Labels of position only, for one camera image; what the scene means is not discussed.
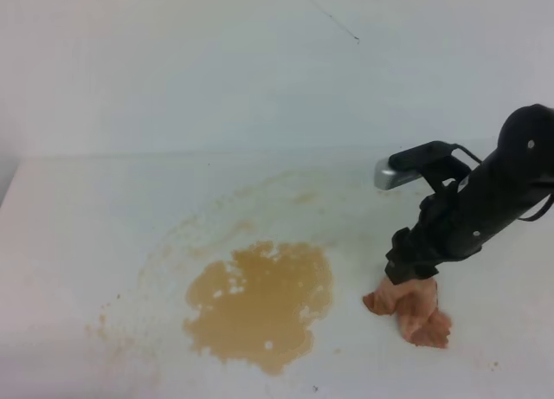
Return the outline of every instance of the white wall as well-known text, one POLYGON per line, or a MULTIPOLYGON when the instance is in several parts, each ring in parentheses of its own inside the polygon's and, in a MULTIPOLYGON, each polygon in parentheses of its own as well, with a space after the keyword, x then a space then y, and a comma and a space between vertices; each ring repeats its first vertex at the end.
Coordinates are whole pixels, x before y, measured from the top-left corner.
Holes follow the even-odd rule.
POLYGON ((0 0, 0 45, 11 158, 463 140, 554 103, 551 0, 0 0))

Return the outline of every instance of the white countertop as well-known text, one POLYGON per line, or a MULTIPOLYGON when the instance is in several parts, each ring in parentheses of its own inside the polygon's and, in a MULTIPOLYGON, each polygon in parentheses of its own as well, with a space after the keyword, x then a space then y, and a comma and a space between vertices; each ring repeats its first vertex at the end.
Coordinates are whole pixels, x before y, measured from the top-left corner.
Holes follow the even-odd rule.
POLYGON ((361 302, 383 276, 390 237, 415 223, 428 193, 423 181, 377 192, 377 156, 23 162, 0 209, 1 397, 554 396, 554 217, 514 223, 472 259, 441 266, 450 347, 416 348, 361 302), (276 376, 199 356, 182 330, 197 314, 184 298, 190 283, 265 240, 321 246, 333 276, 311 351, 276 376))

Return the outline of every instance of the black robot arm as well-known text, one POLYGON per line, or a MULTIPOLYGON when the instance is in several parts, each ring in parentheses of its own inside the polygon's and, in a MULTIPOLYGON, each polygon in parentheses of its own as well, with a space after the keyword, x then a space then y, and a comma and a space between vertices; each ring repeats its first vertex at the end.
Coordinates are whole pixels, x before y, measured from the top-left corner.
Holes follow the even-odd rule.
POLYGON ((554 203, 552 109, 533 105, 510 115, 497 149, 473 171, 452 155, 458 148, 467 151, 432 142, 399 152, 377 167, 378 187, 390 189, 424 177, 435 192, 420 204, 417 224, 392 238, 385 273, 394 284, 437 274, 438 264, 479 252, 486 241, 545 198, 536 215, 522 220, 536 220, 554 203), (448 179, 454 181, 444 185, 448 179))

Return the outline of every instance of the cable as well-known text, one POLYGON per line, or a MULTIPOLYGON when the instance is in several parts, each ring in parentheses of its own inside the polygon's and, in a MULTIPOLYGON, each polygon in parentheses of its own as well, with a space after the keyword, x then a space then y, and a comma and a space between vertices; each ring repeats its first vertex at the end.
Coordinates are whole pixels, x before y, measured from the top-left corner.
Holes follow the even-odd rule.
POLYGON ((550 210, 552 204, 554 204, 554 194, 550 194, 548 196, 548 200, 546 200, 546 203, 543 204, 543 207, 541 207, 537 213, 525 218, 520 217, 519 220, 522 220, 524 222, 534 222, 544 216, 546 212, 550 210))
MULTIPOLYGON (((482 164, 483 161, 477 157, 475 154, 473 154, 468 148, 466 148, 463 145, 460 144, 452 144, 455 150, 464 151, 473 161, 475 161, 477 164, 482 164)), ((538 187, 548 187, 551 188, 551 183, 538 183, 538 187)), ((548 197, 548 200, 544 203, 543 207, 541 207, 537 213, 535 213, 532 216, 529 217, 520 217, 519 220, 523 222, 535 222, 536 220, 540 219, 542 216, 546 214, 548 210, 551 209, 552 205, 554 205, 554 194, 550 194, 548 197)))
POLYGON ((468 148, 466 148, 464 145, 460 144, 452 144, 455 150, 464 151, 473 161, 475 161, 477 164, 481 164, 483 161, 477 157, 475 154, 473 154, 468 148))

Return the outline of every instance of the brown stain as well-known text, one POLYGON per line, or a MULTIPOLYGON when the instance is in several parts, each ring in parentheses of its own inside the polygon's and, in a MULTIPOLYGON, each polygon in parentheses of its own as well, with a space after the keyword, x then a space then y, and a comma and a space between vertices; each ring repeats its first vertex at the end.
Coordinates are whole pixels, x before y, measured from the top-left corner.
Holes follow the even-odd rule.
POLYGON ((312 349, 308 327, 332 302, 331 269, 323 250, 308 243, 257 242, 232 256, 189 286, 186 300, 200 315, 183 330, 199 355, 208 348, 223 363, 244 359, 278 375, 312 349))
POLYGON ((97 328, 96 329, 96 335, 98 336, 99 339, 101 339, 104 342, 106 342, 108 340, 107 332, 104 329, 104 327, 97 328))
POLYGON ((171 245, 165 245, 162 249, 162 258, 167 259, 171 256, 173 253, 173 246, 171 245))
POLYGON ((296 196, 293 199, 293 203, 294 204, 308 204, 308 203, 313 202, 316 198, 318 198, 318 193, 316 193, 315 191, 311 191, 309 193, 303 193, 303 194, 300 194, 299 196, 296 196))
POLYGON ((221 248, 225 243, 234 239, 240 234, 250 235, 254 233, 256 227, 250 220, 240 220, 235 223, 233 227, 223 237, 210 243, 206 246, 199 248, 189 248, 188 256, 192 259, 203 260, 206 259, 214 250, 221 248))
POLYGON ((253 186, 249 185, 247 187, 244 187, 243 189, 235 191, 235 196, 240 197, 240 198, 248 197, 252 193, 254 193, 254 191, 255 191, 255 188, 253 186))

